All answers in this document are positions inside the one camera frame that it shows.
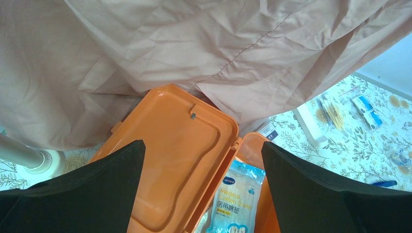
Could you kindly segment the pink fabric shorts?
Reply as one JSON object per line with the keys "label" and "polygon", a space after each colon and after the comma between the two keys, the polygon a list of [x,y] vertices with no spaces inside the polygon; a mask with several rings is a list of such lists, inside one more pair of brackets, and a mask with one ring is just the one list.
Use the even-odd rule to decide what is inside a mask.
{"label": "pink fabric shorts", "polygon": [[169,84],[248,124],[411,31],[409,0],[3,0],[0,124],[28,146],[92,147]]}

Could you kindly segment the alcohol wipes bag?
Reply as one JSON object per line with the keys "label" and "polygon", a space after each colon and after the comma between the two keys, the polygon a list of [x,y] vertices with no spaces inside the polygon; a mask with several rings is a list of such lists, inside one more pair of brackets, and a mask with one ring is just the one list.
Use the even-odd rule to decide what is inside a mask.
{"label": "alcohol wipes bag", "polygon": [[371,103],[359,86],[343,92],[338,98],[343,106],[350,109],[352,117],[369,131],[374,132],[383,126],[381,112]]}

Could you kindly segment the white rectangular box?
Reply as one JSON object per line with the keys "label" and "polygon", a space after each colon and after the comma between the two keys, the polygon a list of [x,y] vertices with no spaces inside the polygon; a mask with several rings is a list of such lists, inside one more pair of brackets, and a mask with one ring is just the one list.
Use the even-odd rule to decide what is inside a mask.
{"label": "white rectangular box", "polygon": [[292,110],[308,141],[318,148],[328,143],[328,138],[322,133],[309,108],[302,104]]}

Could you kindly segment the silver clothes rack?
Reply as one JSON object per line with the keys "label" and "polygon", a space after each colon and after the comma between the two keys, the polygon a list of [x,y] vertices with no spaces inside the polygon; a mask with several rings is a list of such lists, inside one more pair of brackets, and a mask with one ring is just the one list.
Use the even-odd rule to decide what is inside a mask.
{"label": "silver clothes rack", "polygon": [[4,134],[0,135],[0,158],[16,164],[21,177],[33,184],[62,175],[66,165],[63,152],[32,149]]}

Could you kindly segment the small clear blue bag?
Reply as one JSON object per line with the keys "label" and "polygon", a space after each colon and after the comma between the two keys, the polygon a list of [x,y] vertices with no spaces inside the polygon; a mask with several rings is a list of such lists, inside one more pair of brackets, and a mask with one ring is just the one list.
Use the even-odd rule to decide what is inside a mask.
{"label": "small clear blue bag", "polygon": [[403,147],[396,147],[389,152],[389,159],[397,166],[409,168],[412,160]]}

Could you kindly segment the white blue medicine sachet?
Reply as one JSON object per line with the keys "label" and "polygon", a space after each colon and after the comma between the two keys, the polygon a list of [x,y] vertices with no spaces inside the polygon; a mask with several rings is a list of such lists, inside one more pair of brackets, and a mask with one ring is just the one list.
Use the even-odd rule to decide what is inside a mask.
{"label": "white blue medicine sachet", "polygon": [[278,132],[276,131],[275,127],[270,123],[260,127],[257,130],[257,132],[270,141],[273,141],[275,138],[278,137]]}

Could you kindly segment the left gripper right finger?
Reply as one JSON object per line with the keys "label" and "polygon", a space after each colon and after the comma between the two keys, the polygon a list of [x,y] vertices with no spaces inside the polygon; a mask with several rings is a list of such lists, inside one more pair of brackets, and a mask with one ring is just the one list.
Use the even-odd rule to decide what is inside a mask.
{"label": "left gripper right finger", "polygon": [[411,232],[411,192],[344,177],[272,142],[261,154],[281,232]]}

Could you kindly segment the floral table mat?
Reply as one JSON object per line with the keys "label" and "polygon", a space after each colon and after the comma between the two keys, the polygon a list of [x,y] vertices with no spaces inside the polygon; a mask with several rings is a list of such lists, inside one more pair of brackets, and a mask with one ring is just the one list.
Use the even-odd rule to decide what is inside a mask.
{"label": "floral table mat", "polygon": [[[412,103],[388,90],[382,89],[351,75],[328,90],[328,93],[342,94],[355,86],[371,100],[381,112],[383,126],[374,132],[356,121],[349,108],[343,106],[345,132],[338,131],[320,108],[318,98],[307,102],[322,133],[328,138],[323,148],[312,145],[305,136],[292,111],[260,119],[241,126],[240,135],[256,131],[266,124],[272,124],[278,132],[273,141],[282,148],[357,181],[373,183],[397,181],[395,189],[411,191],[412,167],[400,167],[389,159],[389,152],[403,147],[412,158]],[[35,91],[29,97],[28,82],[0,80],[0,132],[13,139],[33,146],[29,136],[39,139],[52,129],[52,114],[64,111],[62,105],[54,105],[56,99],[42,91]]]}

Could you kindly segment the orange plastic medicine box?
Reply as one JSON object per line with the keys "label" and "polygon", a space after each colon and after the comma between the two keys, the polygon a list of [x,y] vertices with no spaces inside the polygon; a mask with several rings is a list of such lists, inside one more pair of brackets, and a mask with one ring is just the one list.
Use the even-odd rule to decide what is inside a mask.
{"label": "orange plastic medicine box", "polygon": [[263,168],[266,137],[175,85],[148,92],[91,158],[135,140],[146,146],[130,233],[192,233],[234,159]]}

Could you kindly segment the blue cotton swab pack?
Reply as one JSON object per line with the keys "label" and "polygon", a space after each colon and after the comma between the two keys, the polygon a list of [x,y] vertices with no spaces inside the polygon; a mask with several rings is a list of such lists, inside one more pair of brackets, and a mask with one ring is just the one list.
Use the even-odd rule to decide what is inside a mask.
{"label": "blue cotton swab pack", "polygon": [[208,233],[253,233],[266,173],[233,161],[215,193]]}

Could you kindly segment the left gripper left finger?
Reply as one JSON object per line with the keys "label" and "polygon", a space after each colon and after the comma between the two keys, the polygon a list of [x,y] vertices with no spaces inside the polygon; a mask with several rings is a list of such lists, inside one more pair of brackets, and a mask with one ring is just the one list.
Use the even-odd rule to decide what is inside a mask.
{"label": "left gripper left finger", "polygon": [[3,233],[124,233],[146,147],[136,140],[114,153],[27,189],[0,193]]}

